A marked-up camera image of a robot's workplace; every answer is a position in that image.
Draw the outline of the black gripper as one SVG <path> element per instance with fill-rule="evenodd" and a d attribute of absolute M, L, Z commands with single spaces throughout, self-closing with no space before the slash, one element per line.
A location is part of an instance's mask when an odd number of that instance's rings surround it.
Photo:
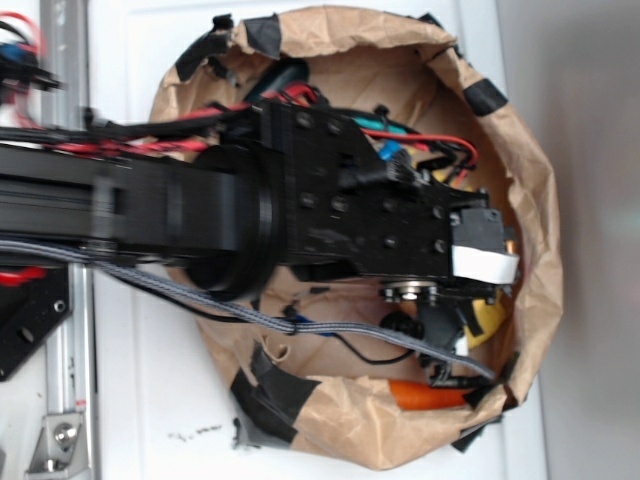
<path fill-rule="evenodd" d="M 519 258 L 484 191 L 454 179 L 477 153 L 467 141 L 421 135 L 341 110 L 284 110 L 286 264 L 303 281 L 417 281 L 439 297 L 492 298 L 512 286 Z M 443 305 L 418 304 L 423 340 L 454 354 L 462 327 Z M 426 354 L 434 388 L 471 388 Z"/>

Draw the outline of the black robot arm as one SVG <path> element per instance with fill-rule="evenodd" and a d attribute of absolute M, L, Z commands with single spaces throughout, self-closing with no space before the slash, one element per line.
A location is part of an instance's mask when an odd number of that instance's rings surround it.
<path fill-rule="evenodd" d="M 289 335 L 358 333 L 417 353 L 431 384 L 494 373 L 456 353 L 481 327 L 476 300 L 514 284 L 519 259 L 463 173 L 475 148 L 354 111 L 263 100 L 167 123 L 1 132 L 1 294 L 43 287 L 68 264 L 224 322 Z M 303 282 L 373 279 L 415 327 L 270 317 L 247 303 L 284 266 Z"/>

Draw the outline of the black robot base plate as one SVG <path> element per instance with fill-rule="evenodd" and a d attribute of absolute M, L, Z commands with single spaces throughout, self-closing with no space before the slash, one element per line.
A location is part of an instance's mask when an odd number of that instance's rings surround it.
<path fill-rule="evenodd" d="M 70 314 L 67 267 L 1 273 L 1 380 L 11 379 Z"/>

